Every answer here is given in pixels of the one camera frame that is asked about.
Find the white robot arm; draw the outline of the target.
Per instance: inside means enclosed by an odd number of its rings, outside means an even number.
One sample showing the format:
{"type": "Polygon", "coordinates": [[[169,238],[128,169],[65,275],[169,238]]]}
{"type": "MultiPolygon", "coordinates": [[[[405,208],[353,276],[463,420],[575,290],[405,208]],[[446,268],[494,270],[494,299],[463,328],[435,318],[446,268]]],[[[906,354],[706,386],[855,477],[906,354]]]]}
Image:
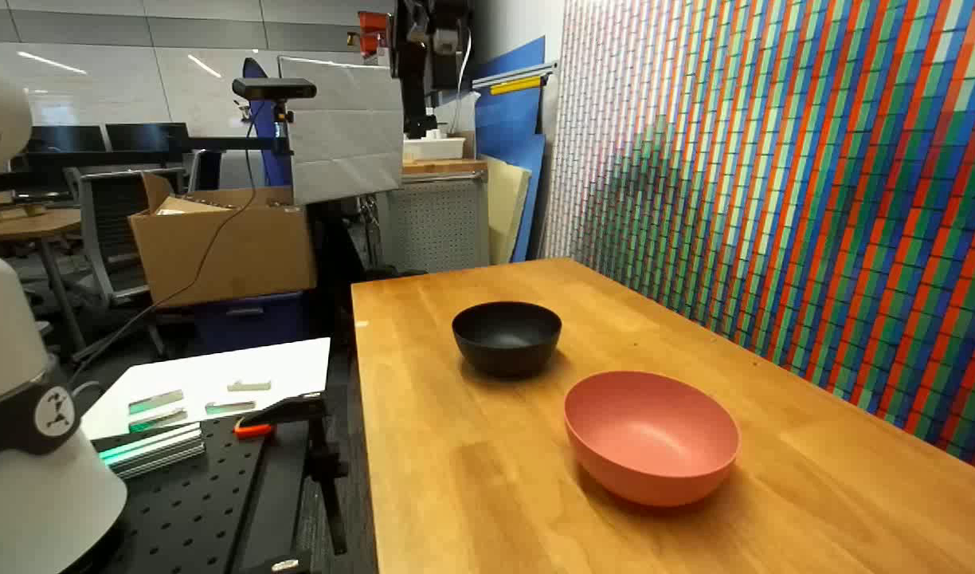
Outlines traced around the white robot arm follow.
{"type": "Polygon", "coordinates": [[[0,257],[0,574],[65,574],[122,517],[18,275],[0,257]]]}

